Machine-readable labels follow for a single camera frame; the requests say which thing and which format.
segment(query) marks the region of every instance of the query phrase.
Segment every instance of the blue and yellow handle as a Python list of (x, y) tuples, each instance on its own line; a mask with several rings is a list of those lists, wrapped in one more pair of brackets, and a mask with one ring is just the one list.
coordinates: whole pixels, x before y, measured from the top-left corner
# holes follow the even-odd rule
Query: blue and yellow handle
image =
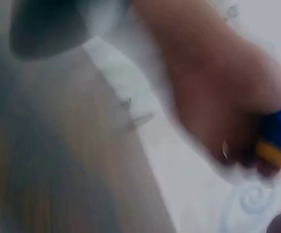
[(281, 111), (262, 119), (261, 137), (255, 148), (257, 156), (281, 167)]

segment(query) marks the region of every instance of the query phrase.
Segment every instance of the blurry arm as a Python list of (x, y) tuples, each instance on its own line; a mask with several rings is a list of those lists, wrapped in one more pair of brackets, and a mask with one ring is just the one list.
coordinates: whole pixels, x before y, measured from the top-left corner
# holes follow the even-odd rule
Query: blurry arm
[(164, 56), (182, 59), (189, 49), (189, 63), (203, 67), (232, 53), (239, 37), (205, 0), (134, 0)]

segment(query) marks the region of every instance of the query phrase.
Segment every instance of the white surface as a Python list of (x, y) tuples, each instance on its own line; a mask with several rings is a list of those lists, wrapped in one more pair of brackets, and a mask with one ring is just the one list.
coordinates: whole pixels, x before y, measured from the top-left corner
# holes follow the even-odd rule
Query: white surface
[[(214, 5), (223, 16), (232, 2), (216, 0)], [(234, 20), (240, 20), (241, 26)], [(233, 27), (245, 33), (249, 31), (251, 38), (281, 60), (281, 1), (243, 0), (240, 16), (234, 20), (229, 22)], [(140, 38), (141, 34), (132, 40), (139, 42), (138, 46), (135, 43), (132, 46), (136, 53), (131, 53), (131, 42), (122, 37), (107, 39), (133, 62), (99, 38), (88, 42), (84, 48), (122, 100), (132, 99), (133, 117), (154, 114), (151, 121), (137, 130), (177, 231), (264, 232), (271, 218), (281, 209), (281, 179), (272, 188), (256, 180), (242, 180), (234, 185), (212, 170), (201, 156), (203, 151), (186, 137), (168, 111), (163, 112), (157, 92), (152, 91), (146, 77), (154, 78), (163, 73), (161, 66), (154, 63), (153, 47), (141, 43), (148, 40)], [(151, 70), (142, 72), (137, 67), (143, 70), (151, 67)], [(246, 205), (241, 206), (241, 201), (246, 201)]]

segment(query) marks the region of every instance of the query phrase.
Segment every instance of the wooden floor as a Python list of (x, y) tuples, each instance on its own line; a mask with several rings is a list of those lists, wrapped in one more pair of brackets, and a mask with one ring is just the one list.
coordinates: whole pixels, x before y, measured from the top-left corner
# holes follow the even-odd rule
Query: wooden floor
[(18, 61), (3, 20), (0, 232), (174, 233), (128, 110), (87, 54)]

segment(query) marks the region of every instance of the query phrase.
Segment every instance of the yellow stripe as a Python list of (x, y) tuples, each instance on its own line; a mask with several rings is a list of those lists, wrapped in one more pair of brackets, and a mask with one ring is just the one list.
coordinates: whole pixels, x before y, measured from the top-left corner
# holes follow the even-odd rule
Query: yellow stripe
[(256, 146), (256, 154), (265, 158), (271, 164), (281, 167), (281, 150), (260, 140)]

